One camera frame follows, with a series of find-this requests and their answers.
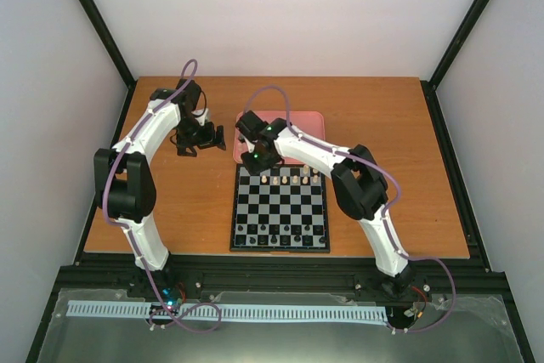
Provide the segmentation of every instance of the pink tray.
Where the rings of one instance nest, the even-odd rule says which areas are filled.
[[[284,118],[286,117],[285,111],[255,111],[259,118],[263,121],[271,123],[275,118]],[[236,116],[236,121],[241,117],[242,112]],[[292,111],[291,112],[291,122],[293,125],[296,125],[305,133],[308,133],[316,138],[325,140],[325,122],[323,121],[323,116],[316,111]],[[247,145],[242,144],[238,140],[240,133],[238,129],[235,130],[235,142],[233,146],[235,147],[232,152],[237,163],[241,163],[241,154],[247,152]],[[295,161],[294,159],[286,159],[286,165],[300,165],[301,162]]]

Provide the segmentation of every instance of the transparent plastic sheet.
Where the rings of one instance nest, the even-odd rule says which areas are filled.
[[[207,298],[212,295],[211,292],[205,294]],[[423,327],[439,319],[449,307],[449,298],[447,295],[433,297],[416,326]],[[188,333],[176,327],[150,332],[144,320],[65,317],[66,305],[72,299],[144,301],[126,298],[124,291],[63,291],[38,361],[522,362],[508,319],[507,325],[502,324],[507,312],[501,298],[490,295],[460,296],[459,306],[444,325],[423,334],[395,336],[383,326],[345,323],[224,322],[217,331],[207,335]],[[212,301],[219,304],[373,305],[324,293],[221,292],[213,296]],[[506,334],[504,326],[511,333]]]
[[[62,348],[65,339],[66,311],[69,301],[128,301],[144,302],[145,298],[129,298],[127,291],[122,289],[62,289],[59,292],[57,304],[54,307],[48,331],[43,339],[42,350],[38,363],[50,363],[57,361],[56,355]]]
[[[451,296],[433,295],[431,304],[436,310],[448,310],[451,306]],[[462,295],[457,298],[455,311],[469,312],[500,331],[503,335],[514,340],[516,338],[500,296]]]

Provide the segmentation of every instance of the black square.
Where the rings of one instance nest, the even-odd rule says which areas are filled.
[[[290,235],[280,235],[280,245],[281,246],[290,246],[291,245],[291,236]]]
[[[267,235],[260,235],[259,237],[257,237],[257,244],[259,246],[268,246],[269,237]]]
[[[237,235],[235,238],[235,244],[237,246],[245,246],[246,245],[246,235],[240,234]]]

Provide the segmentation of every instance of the black metal frame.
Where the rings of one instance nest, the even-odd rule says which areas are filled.
[[[80,2],[128,87],[127,98],[112,141],[112,143],[115,143],[120,137],[136,82],[133,80],[130,70],[125,64],[94,1],[80,0]],[[489,0],[473,1],[433,76],[429,81],[422,81],[422,91],[427,101],[428,112],[433,123],[470,252],[470,259],[448,259],[445,262],[456,280],[456,288],[460,294],[487,293],[502,296],[522,356],[525,361],[531,362],[535,361],[535,359],[519,319],[507,278],[503,273],[490,271],[489,260],[435,93],[488,2]],[[76,254],[76,262],[71,266],[61,267],[59,270],[27,361],[37,360],[61,288],[122,288],[127,289],[129,294],[133,296],[153,298],[153,293],[149,285],[147,285],[144,274],[141,269],[136,268],[134,265],[132,254],[96,254],[83,251],[95,211],[96,206],[93,204]],[[374,292],[366,287],[369,280],[376,274],[374,260],[369,258],[260,258],[173,255],[171,260],[173,261],[173,268],[185,282],[187,295],[190,298],[203,299],[208,298],[210,294],[217,294],[222,291],[249,290],[260,292],[329,292],[386,306],[413,301],[410,296],[398,301],[391,301],[379,292]],[[418,275],[431,286],[434,293],[447,293],[451,290],[444,271],[437,264],[432,262],[417,263],[417,270]],[[355,289],[357,283],[363,285],[362,289]]]

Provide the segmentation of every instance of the wooden tabletop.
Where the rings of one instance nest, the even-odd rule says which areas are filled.
[[[122,135],[142,116],[156,88],[173,88],[177,81],[176,77],[141,77]],[[256,89],[274,83],[287,91],[294,111],[318,111],[323,115],[327,141],[348,147],[367,146],[377,163],[399,180],[402,199],[391,209],[391,215],[409,254],[468,257],[417,78],[199,77],[196,81],[207,94],[213,122],[224,125],[227,151],[212,148],[198,150],[197,158],[180,157],[165,139],[155,154],[151,163],[157,190],[155,221],[162,241],[172,253],[233,254],[229,243],[235,188],[235,118]],[[254,101],[252,109],[279,110],[283,106],[279,93],[267,91]],[[327,190],[331,252],[309,255],[371,257],[371,247],[359,225],[338,208],[330,180]],[[391,184],[388,195],[395,195]],[[105,224],[98,210],[85,251],[131,250],[121,230]]]

